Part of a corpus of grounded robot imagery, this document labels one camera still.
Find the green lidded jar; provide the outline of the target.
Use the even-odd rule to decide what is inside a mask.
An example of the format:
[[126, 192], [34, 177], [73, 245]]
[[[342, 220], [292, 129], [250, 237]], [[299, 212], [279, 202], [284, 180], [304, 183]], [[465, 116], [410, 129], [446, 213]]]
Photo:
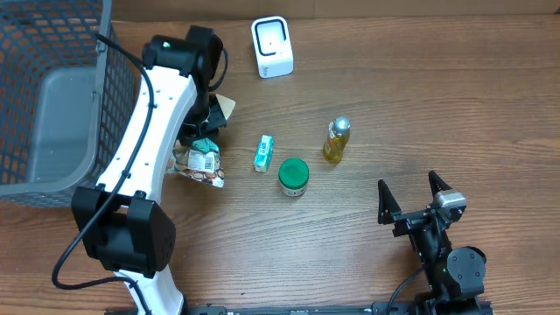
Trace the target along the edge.
[[278, 180], [282, 192], [287, 196], [301, 196], [306, 191], [309, 178], [309, 167], [300, 158], [286, 159], [279, 168]]

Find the brown snack packet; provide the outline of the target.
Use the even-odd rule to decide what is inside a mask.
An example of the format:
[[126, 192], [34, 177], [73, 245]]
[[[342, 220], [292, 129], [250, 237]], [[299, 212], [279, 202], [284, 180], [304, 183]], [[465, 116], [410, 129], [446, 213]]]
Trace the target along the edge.
[[[235, 101], [220, 94], [218, 96], [228, 123], [228, 118], [235, 108]], [[225, 175], [221, 165], [220, 147], [216, 143], [216, 138], [213, 140], [210, 138], [196, 140], [191, 146], [181, 145], [177, 139], [165, 172], [222, 188]]]

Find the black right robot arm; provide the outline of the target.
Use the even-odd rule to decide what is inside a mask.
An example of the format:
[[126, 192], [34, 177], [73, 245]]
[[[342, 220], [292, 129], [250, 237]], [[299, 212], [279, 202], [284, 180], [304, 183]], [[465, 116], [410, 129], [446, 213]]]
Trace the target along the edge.
[[[404, 213], [384, 180], [378, 181], [378, 222], [393, 225], [395, 237], [407, 235], [421, 267], [403, 280], [386, 303], [372, 304], [376, 314], [488, 315], [489, 302], [481, 302], [486, 255], [476, 247], [454, 248], [446, 229], [466, 210], [465, 195], [447, 185], [435, 171], [428, 174], [433, 201], [424, 210]], [[398, 304], [396, 298], [418, 275], [426, 275], [430, 290]]]

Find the yellow liquid bottle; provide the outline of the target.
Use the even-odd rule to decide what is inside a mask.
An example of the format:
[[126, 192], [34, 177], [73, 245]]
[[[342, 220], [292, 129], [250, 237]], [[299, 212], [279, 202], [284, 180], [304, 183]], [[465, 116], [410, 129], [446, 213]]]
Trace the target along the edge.
[[339, 116], [329, 123], [327, 138], [323, 146], [326, 161], [333, 164], [341, 161], [350, 135], [351, 123], [348, 117]]

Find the teal Kleenex tissue pack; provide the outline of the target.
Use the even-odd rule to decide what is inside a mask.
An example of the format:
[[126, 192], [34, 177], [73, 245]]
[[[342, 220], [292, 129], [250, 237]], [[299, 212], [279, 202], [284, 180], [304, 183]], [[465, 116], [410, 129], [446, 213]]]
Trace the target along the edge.
[[257, 172], [267, 172], [274, 150], [274, 140], [270, 135], [262, 135], [255, 151], [254, 167]]

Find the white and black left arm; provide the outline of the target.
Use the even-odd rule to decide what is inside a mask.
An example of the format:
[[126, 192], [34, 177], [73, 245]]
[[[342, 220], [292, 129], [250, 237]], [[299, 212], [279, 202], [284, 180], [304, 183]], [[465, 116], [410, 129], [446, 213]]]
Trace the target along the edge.
[[82, 243], [113, 275], [78, 289], [119, 282], [133, 298], [135, 314], [186, 314], [186, 298], [169, 267], [176, 228], [160, 206], [161, 189], [175, 143], [214, 136], [227, 123], [213, 94], [227, 52], [213, 29], [196, 25], [185, 38], [154, 36], [140, 58], [102, 35], [97, 38], [129, 59], [142, 81], [115, 156], [94, 187], [80, 186], [73, 194], [79, 233], [55, 264], [52, 282], [66, 288], [59, 280], [61, 267]]

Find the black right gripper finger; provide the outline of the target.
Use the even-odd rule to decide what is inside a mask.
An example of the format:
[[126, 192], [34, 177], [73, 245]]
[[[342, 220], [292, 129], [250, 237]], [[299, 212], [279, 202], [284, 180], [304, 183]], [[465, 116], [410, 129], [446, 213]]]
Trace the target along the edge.
[[433, 197], [436, 196], [437, 193], [442, 191], [448, 191], [452, 188], [447, 185], [435, 171], [429, 171], [428, 179], [430, 183], [430, 190]]
[[402, 213], [392, 192], [383, 179], [378, 181], [379, 211], [378, 223], [388, 225], [395, 222], [395, 217]]

